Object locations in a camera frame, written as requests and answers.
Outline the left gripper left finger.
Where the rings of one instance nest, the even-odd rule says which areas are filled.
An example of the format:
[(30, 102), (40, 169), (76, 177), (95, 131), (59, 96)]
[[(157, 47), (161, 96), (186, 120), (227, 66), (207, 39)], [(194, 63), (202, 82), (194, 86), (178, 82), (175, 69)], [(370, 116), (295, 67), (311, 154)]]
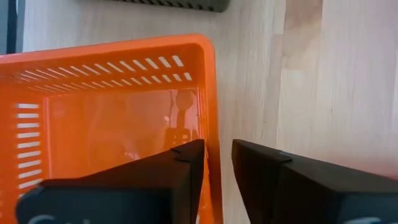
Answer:
[(17, 202), (18, 224), (196, 224), (205, 142), (74, 179), (48, 179)]

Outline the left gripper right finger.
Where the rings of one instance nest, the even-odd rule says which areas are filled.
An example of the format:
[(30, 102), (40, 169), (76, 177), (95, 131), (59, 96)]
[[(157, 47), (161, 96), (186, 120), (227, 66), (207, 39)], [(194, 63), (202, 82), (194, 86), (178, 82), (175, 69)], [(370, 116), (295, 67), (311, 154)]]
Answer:
[(233, 140), (251, 224), (398, 224), (398, 180)]

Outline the orange slotted plastic basket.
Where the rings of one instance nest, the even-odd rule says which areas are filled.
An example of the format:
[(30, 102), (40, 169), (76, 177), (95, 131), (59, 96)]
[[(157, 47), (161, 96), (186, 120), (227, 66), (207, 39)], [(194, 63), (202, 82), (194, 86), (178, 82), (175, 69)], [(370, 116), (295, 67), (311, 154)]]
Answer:
[(0, 224), (46, 179), (203, 139), (197, 224), (223, 224), (215, 51), (201, 34), (0, 55)]

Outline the black slotted plastic basket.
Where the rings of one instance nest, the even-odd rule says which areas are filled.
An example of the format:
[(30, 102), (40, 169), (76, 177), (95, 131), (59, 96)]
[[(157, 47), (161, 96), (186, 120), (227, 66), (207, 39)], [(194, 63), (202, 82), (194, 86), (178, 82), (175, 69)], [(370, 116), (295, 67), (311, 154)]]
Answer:
[(148, 4), (153, 6), (178, 7), (199, 11), (224, 12), (231, 0), (113, 0), (131, 2), (136, 4)]

